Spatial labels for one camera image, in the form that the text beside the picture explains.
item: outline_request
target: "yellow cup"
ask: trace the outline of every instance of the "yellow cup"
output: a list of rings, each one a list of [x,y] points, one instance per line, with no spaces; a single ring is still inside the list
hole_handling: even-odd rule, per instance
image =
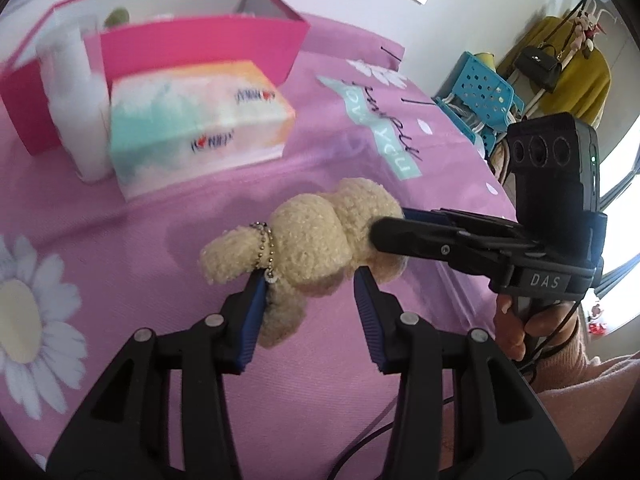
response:
[[[495,56],[490,52],[481,52],[476,57],[495,72]]]

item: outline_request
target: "pink sweater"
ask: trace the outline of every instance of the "pink sweater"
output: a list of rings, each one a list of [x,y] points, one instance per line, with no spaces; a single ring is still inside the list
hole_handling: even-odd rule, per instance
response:
[[[538,364],[532,387],[556,424],[578,468],[609,432],[640,377],[640,352],[600,362],[589,360],[582,333],[549,359]],[[454,412],[443,412],[440,467],[451,465]]]

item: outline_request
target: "silver bolt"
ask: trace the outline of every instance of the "silver bolt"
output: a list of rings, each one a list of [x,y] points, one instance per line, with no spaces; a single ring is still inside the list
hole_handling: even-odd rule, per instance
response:
[[[204,319],[204,324],[210,327],[220,326],[225,322],[225,318],[220,314],[209,314]]]
[[[143,343],[145,341],[149,341],[153,332],[149,328],[140,328],[136,330],[136,333],[133,335],[133,339],[135,339],[139,343]]]
[[[489,335],[481,328],[475,328],[471,331],[471,339],[476,343],[486,343],[489,339]]]
[[[420,316],[415,312],[403,312],[400,314],[400,321],[405,325],[417,325],[418,321],[420,321]]]

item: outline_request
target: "white plastic container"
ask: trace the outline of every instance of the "white plastic container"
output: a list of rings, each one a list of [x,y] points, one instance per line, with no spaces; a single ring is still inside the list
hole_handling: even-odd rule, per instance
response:
[[[49,113],[78,177],[98,182],[113,171],[109,157],[110,100],[96,22],[56,27],[36,47]]]

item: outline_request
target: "teal ribbon print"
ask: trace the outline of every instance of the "teal ribbon print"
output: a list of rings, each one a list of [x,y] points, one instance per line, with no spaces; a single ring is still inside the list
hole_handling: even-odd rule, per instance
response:
[[[402,147],[391,120],[369,110],[362,88],[342,81],[318,76],[318,80],[335,91],[344,100],[347,115],[355,124],[367,126],[373,133],[378,153],[386,160],[399,180],[422,176],[420,168]]]

